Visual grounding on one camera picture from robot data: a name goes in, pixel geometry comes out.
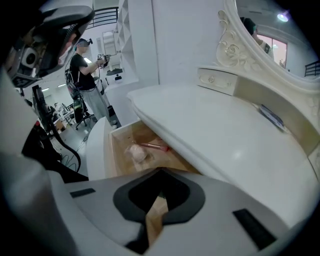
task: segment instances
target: pink object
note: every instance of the pink object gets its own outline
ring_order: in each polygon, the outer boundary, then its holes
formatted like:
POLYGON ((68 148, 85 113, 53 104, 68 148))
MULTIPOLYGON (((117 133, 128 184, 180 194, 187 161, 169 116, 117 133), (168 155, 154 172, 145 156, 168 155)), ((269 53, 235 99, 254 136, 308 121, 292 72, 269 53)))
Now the pink object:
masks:
POLYGON ((167 152, 169 150, 168 146, 160 146, 160 145, 155 145, 155 144, 150 144, 150 143, 141 143, 140 146, 152 148, 152 149, 156 149, 156 150, 162 150, 164 152, 167 152))

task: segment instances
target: white cabinet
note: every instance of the white cabinet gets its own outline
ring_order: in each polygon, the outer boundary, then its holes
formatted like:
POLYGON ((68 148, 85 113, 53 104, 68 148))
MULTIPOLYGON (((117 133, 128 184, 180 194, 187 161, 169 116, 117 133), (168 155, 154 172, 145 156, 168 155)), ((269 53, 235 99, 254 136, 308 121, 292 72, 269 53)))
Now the white cabinet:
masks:
POLYGON ((151 0, 120 0, 115 28, 122 80, 108 86, 106 96, 125 126, 138 119, 127 93, 159 84, 154 17, 151 0))
POLYGON ((139 81, 144 86, 159 84, 151 0, 119 2, 115 43, 125 73, 124 83, 139 81))

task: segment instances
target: drawer knob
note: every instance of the drawer knob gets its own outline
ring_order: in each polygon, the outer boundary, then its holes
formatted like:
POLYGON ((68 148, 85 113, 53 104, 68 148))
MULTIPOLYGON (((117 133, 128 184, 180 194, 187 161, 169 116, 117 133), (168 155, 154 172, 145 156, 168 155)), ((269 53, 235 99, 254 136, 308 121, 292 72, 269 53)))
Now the drawer knob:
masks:
POLYGON ((215 78, 214 78, 213 76, 210 76, 210 77, 208 78, 208 81, 209 81, 210 83, 213 83, 213 82, 215 81, 215 78))

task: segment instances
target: black railing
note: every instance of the black railing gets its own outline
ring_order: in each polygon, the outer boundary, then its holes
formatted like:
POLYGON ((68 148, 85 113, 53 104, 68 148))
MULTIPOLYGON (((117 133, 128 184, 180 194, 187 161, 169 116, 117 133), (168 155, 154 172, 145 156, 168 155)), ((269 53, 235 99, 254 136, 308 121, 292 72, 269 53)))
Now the black railing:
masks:
POLYGON ((109 7, 94 10, 94 18, 86 29, 88 30, 105 24, 117 23, 118 9, 118 7, 109 7))
POLYGON ((305 65, 304 76, 317 76, 320 75, 320 60, 305 65))

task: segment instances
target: small drawer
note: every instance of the small drawer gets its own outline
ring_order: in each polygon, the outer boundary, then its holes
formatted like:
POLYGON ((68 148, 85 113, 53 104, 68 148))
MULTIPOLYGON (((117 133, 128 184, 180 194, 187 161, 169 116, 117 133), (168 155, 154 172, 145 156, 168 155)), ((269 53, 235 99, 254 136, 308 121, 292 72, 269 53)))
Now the small drawer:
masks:
POLYGON ((192 173, 199 172, 172 148, 164 152, 159 149, 143 147, 148 156, 140 163, 125 153, 133 141, 137 144, 150 143, 161 146, 167 144, 142 121, 128 124, 109 133, 108 169, 112 176, 129 175, 149 168, 168 167, 192 173))
POLYGON ((198 85, 233 96, 238 76, 212 69, 198 69, 198 85))

